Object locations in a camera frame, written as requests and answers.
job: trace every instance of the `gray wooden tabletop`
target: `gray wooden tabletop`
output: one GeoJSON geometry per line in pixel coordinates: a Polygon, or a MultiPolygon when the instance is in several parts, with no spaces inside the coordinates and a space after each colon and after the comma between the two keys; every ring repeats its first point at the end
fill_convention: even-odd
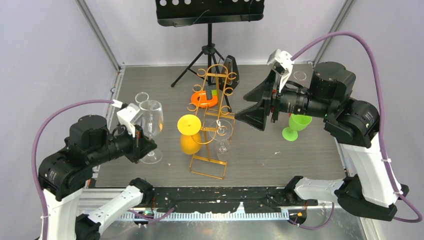
{"type": "MultiPolygon", "coordinates": [[[[191,72],[176,84],[170,84],[184,70],[183,66],[127,67],[122,80],[118,99],[134,103],[139,92],[147,92],[151,100],[162,103],[164,128],[154,138],[163,153],[163,159],[156,164],[134,164],[125,157],[101,165],[97,187],[124,187],[134,178],[146,179],[156,187],[183,186],[285,186],[295,175],[311,179],[331,180],[345,176],[334,138],[324,131],[322,119],[313,118],[312,123],[299,132],[296,141],[289,142],[282,137],[282,130],[289,125],[289,115],[280,113],[276,123],[266,123],[265,131],[259,131],[244,122],[236,122],[230,148],[230,160],[225,179],[215,179],[191,173],[191,155],[181,152],[177,121],[189,114],[187,106],[193,94],[193,85],[202,80],[191,72]]],[[[242,110],[251,102],[243,95],[261,83],[269,73],[266,65],[238,66],[240,83],[229,97],[233,111],[242,110]]],[[[309,86],[312,68],[297,64],[293,72],[307,75],[306,80],[297,81],[309,86]]],[[[114,117],[112,126],[117,124],[114,117]]],[[[224,167],[202,161],[195,161],[193,170],[212,175],[222,175],[224,167]]]]}

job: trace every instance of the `black music stand tray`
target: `black music stand tray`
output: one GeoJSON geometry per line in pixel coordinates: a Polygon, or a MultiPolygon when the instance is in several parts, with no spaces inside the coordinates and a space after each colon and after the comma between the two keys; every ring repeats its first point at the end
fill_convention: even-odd
{"type": "MultiPolygon", "coordinates": [[[[155,0],[157,22],[164,27],[184,27],[194,24],[207,24],[207,45],[201,47],[200,53],[185,68],[181,75],[171,84],[175,84],[186,74],[187,71],[197,73],[191,69],[196,61],[204,54],[207,55],[207,67],[218,64],[215,54],[225,61],[224,57],[217,51],[212,43],[212,23],[226,22],[250,22],[259,21],[264,17],[265,0],[155,0]]],[[[213,85],[212,78],[208,77],[208,85],[213,85]]]]}

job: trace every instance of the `tripod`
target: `tripod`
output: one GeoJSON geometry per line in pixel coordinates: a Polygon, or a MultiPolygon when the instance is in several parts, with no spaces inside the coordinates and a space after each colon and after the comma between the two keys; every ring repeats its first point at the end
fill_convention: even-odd
{"type": "MultiPolygon", "coordinates": [[[[184,74],[187,73],[187,71],[190,71],[192,73],[194,73],[196,76],[198,76],[197,72],[195,72],[192,69],[192,66],[197,62],[197,60],[202,56],[202,55],[207,55],[207,67],[209,68],[210,66],[212,66],[212,60],[214,64],[218,64],[217,62],[217,58],[215,57],[215,54],[217,54],[219,56],[219,58],[223,61],[225,61],[225,58],[220,54],[220,52],[218,52],[218,50],[215,48],[215,44],[212,43],[212,23],[208,23],[207,24],[207,45],[202,46],[201,47],[201,51],[200,53],[194,58],[194,60],[184,69],[184,71],[181,73],[181,75],[171,84],[171,87],[175,87],[175,84],[178,83],[178,81],[184,76],[184,74]]],[[[215,66],[215,72],[217,74],[220,73],[220,69],[218,66],[215,66]]],[[[207,77],[207,84],[210,85],[215,85],[216,83],[212,83],[212,77],[208,76],[207,77]]],[[[228,108],[228,112],[232,112],[231,107],[230,107],[230,102],[228,101],[228,97],[227,95],[224,94],[225,97],[225,102],[227,104],[228,108]]]]}

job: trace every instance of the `metal corner post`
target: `metal corner post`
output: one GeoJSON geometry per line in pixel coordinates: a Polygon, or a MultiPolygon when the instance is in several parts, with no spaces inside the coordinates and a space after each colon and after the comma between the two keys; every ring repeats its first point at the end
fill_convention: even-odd
{"type": "Polygon", "coordinates": [[[86,0],[75,0],[75,2],[76,4],[78,4],[79,9],[81,10],[82,14],[84,15],[85,19],[87,20],[88,24],[93,30],[94,35],[96,36],[98,42],[100,43],[101,47],[103,48],[104,52],[106,53],[113,67],[116,69],[116,71],[119,71],[121,66],[119,65],[117,58],[115,57],[111,48],[109,47],[108,42],[105,39],[105,36],[100,30],[99,25],[97,24],[92,12],[90,11],[86,3],[86,0]]]}
{"type": "MultiPolygon", "coordinates": [[[[354,5],[354,3],[356,2],[356,0],[345,0],[343,3],[343,6],[341,7],[337,17],[334,20],[334,23],[332,24],[330,30],[328,31],[328,33],[333,33],[336,32],[340,29],[340,27],[342,26],[343,22],[345,21],[346,17],[348,16],[352,6],[354,5]]],[[[332,41],[332,37],[327,38],[326,40],[324,40],[324,43],[322,44],[321,48],[318,51],[318,54],[316,55],[315,59],[313,60],[313,67],[315,67],[323,58],[324,54],[326,53],[331,41],[332,41]]]]}

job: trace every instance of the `green plastic cup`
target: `green plastic cup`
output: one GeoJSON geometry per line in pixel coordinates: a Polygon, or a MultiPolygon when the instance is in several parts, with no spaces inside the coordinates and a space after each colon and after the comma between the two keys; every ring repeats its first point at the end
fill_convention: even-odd
{"type": "Polygon", "coordinates": [[[287,141],[298,139],[298,132],[304,130],[312,122],[311,116],[292,114],[288,119],[288,126],[282,130],[282,137],[287,141]]]}

